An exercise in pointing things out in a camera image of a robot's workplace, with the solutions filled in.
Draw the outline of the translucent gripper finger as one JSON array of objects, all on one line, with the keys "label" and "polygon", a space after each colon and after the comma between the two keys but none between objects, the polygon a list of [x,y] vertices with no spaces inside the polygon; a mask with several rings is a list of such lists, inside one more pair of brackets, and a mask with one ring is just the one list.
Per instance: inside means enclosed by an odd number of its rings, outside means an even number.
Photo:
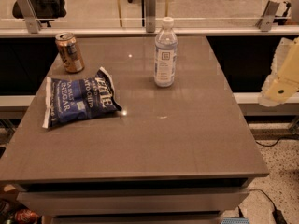
[{"label": "translucent gripper finger", "polygon": [[278,71],[287,57],[291,44],[292,41],[288,38],[280,39],[271,64],[271,73],[265,79],[258,96],[258,103],[262,106],[282,105],[294,95],[294,85],[278,76]]}]

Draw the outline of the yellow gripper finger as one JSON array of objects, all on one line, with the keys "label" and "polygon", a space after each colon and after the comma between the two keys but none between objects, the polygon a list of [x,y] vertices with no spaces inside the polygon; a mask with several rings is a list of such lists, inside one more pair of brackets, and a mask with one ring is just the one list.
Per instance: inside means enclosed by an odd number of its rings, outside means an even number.
[{"label": "yellow gripper finger", "polygon": [[264,97],[275,103],[285,103],[299,91],[299,37],[280,40],[271,70]]}]

